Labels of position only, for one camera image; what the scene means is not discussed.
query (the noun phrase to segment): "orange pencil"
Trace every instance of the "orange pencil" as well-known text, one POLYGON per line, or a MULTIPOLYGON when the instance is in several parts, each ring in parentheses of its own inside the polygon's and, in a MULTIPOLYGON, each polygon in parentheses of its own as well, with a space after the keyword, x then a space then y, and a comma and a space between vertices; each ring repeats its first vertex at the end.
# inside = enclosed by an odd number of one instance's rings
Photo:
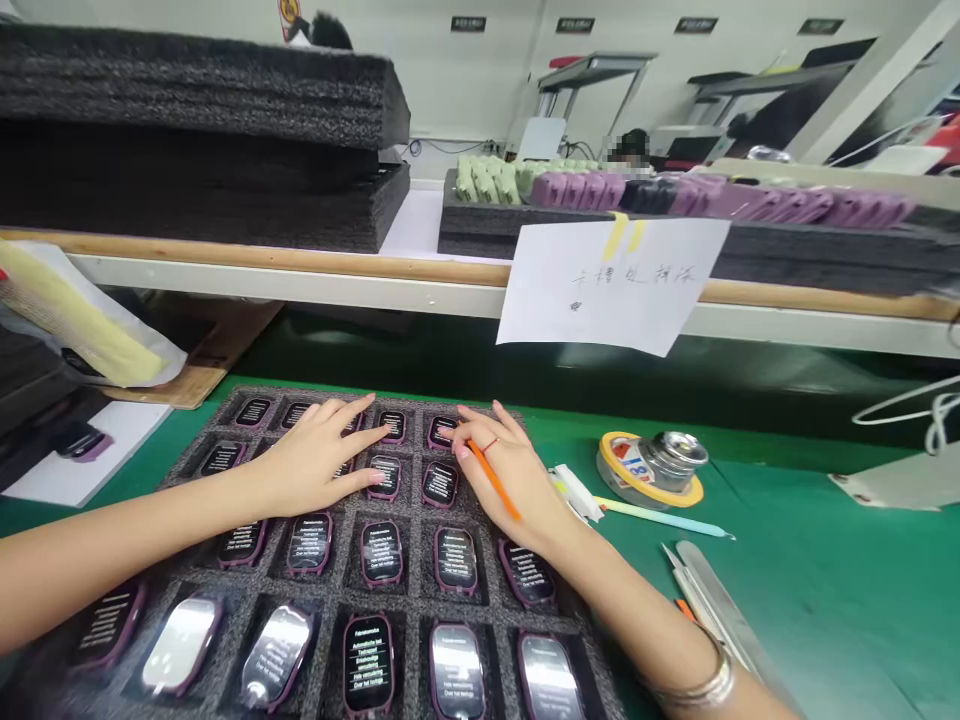
POLYGON ((477 447, 477 444, 472 438, 467 439, 467 446, 473 450, 473 454, 477 456, 477 460, 480 461, 483 471, 487 474, 487 477, 490 478, 493 489, 497 491, 497 495, 499 495, 500 499, 503 500, 503 504, 507 508, 507 512, 510 513, 510 517, 517 522, 522 522, 523 518, 520 517, 520 512, 517 510, 517 506, 514 505, 510 500, 510 496, 507 495, 507 491, 503 487, 503 483, 500 482, 500 478, 497 477, 497 474, 493 471, 493 468, 490 467, 490 463, 487 462, 487 458, 484 456, 483 450, 477 447))

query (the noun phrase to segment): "stacked foam sheet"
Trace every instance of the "stacked foam sheet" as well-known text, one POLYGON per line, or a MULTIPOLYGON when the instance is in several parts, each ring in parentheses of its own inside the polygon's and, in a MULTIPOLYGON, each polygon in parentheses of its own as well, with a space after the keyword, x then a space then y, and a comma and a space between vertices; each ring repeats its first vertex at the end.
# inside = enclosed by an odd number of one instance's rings
MULTIPOLYGON (((210 451, 224 440, 243 443, 242 461, 249 461, 282 437, 282 420, 292 404, 323 402, 329 397, 352 400, 358 396, 296 388, 235 388, 161 487, 196 479, 210 451), (235 422, 251 400, 269 402, 254 429, 235 422)), ((282 603, 293 603, 315 615, 317 629, 292 692, 277 708, 275 717, 346 717, 342 692, 346 623, 351 614, 382 610, 393 633, 397 687, 390 712, 378 715, 378 720, 436 719, 430 698, 428 638, 437 621, 466 623, 476 634, 487 720, 530 720, 517 660, 517 643, 523 630, 551 633, 564 646, 580 688, 586 720, 623 720, 623 706, 614 690, 602 641, 579 596, 558 581, 556 602, 523 609, 497 557, 498 531, 464 479, 451 508, 439 509, 421 502, 421 479, 427 465, 452 462, 449 450, 428 446, 430 424, 437 416, 456 417, 456 407, 378 398, 367 410, 361 429, 372 427, 383 411, 404 414, 405 436, 399 444, 380 443, 364 451, 357 458, 357 467, 368 466, 374 455, 398 459, 398 497, 388 503, 355 493, 329 508, 334 528, 332 555, 322 575, 294 579, 287 572, 292 520, 270 523, 265 548, 253 567, 221 570, 214 538, 146 574, 144 615, 115 667, 87 673, 68 671, 65 658, 79 630, 74 618, 28 652, 5 692, 0 693, 0 707, 11 717, 22 719, 264 717, 241 706, 240 672, 270 613, 282 603), (405 569, 399 584, 371 589, 361 574, 359 536, 364 523, 379 520, 392 520, 397 525, 405 569), (443 592, 437 585, 433 538, 441 526, 466 530, 474 539, 479 586, 472 597, 443 592), (151 699, 140 682, 147 655, 173 607, 194 593, 220 600, 223 621, 186 694, 151 699)))
POLYGON ((376 56, 0 26, 0 118, 6 225, 376 252, 409 188, 376 56))

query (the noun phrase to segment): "wall sign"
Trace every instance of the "wall sign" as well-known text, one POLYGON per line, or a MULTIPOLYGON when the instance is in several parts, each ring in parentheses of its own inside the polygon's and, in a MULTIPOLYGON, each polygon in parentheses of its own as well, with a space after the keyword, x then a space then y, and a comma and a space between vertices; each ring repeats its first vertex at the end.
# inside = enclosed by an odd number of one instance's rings
POLYGON ((717 26, 717 20, 719 19, 720 18, 680 18, 680 22, 677 23, 677 27, 673 32, 674 34, 709 35, 717 26))
POLYGON ((596 18, 560 18, 557 20, 557 35, 589 35, 596 18))
POLYGON ((800 26, 798 35, 836 35, 843 25, 843 20, 830 18, 807 18, 800 26))
POLYGON ((450 32, 484 32, 487 29, 485 17, 472 15, 454 15, 450 20, 450 32))

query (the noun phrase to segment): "black foam tray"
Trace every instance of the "black foam tray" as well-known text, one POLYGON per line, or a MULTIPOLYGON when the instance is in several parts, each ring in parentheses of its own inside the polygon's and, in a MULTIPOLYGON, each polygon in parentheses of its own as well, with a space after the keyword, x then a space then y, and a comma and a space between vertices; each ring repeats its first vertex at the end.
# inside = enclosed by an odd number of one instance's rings
POLYGON ((406 143, 393 62, 344 50, 109 28, 0 25, 0 116, 406 143))
MULTIPOLYGON (((523 225, 611 219, 607 212, 466 203, 457 198, 456 172, 447 172, 443 187, 441 253, 509 260, 523 225)), ((922 208, 914 215, 927 217, 922 208)), ((663 215, 630 217, 665 219, 663 215)), ((927 227, 857 230, 734 223, 711 277, 914 295, 960 279, 960 235, 927 227)))
MULTIPOLYGON (((243 460, 250 460, 282 436, 280 420, 291 403, 323 402, 330 397, 352 400, 358 396, 291 388, 235 388, 170 470, 161 488, 194 480, 218 439, 247 443, 243 460), (271 406, 259 428, 251 431, 234 424, 233 419, 253 398, 269 399, 271 406)), ((444 620, 464 622, 477 636, 489 720, 529 720, 516 657, 521 630, 552 633, 563 643, 588 720, 623 720, 623 706, 613 689, 600 638, 580 597, 556 578, 555 605, 522 608, 497 557, 498 531, 465 479, 461 479, 451 509, 421 504, 420 480, 427 463, 453 462, 449 451, 427 447, 429 424, 437 415, 456 417, 456 408, 378 399, 367 411, 362 427, 372 427, 384 409, 406 414, 406 438, 400 445, 375 445, 358 456, 357 467, 364 467, 373 454, 400 458, 404 465, 400 495, 394 503, 387 503, 358 493, 329 508, 334 522, 333 554, 320 578, 294 580, 286 575, 284 552, 292 520, 271 522, 263 554, 252 568, 219 570, 215 562, 217 539, 213 538, 145 574, 149 596, 144 615, 117 666, 107 672, 68 675, 64 657, 79 630, 75 621, 68 621, 31 648, 2 697, 4 709, 19 720, 265 717, 239 704, 240 670, 269 614, 281 603, 294 602, 316 613, 319 622, 294 689, 274 717, 345 717, 341 655, 346 622, 352 613, 383 610, 393 629, 398 682, 389 720, 435 720, 427 673, 428 639, 434 623, 444 620), (358 536, 364 521, 374 519, 393 520, 400 528, 405 566, 400 586, 370 590, 360 577, 358 536), (446 594, 436 585, 433 532, 441 524, 468 530, 474 538, 480 578, 475 598, 446 594), (164 618, 176 603, 195 592, 223 601, 226 612, 217 636, 199 676, 183 698, 150 700, 140 686, 143 663, 164 618)))

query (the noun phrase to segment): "woman's left hand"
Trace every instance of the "woman's left hand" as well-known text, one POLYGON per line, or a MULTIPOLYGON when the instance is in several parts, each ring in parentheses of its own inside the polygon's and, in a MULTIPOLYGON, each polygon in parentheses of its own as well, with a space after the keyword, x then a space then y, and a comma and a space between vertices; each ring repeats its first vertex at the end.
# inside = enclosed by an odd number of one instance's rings
POLYGON ((384 425, 340 436, 375 397, 370 393, 350 403, 334 399, 311 405, 276 445, 228 472, 246 475, 249 490, 263 501, 263 517, 291 517, 321 510, 352 492, 383 482, 383 472, 373 468, 333 477, 350 458, 390 432, 384 425))

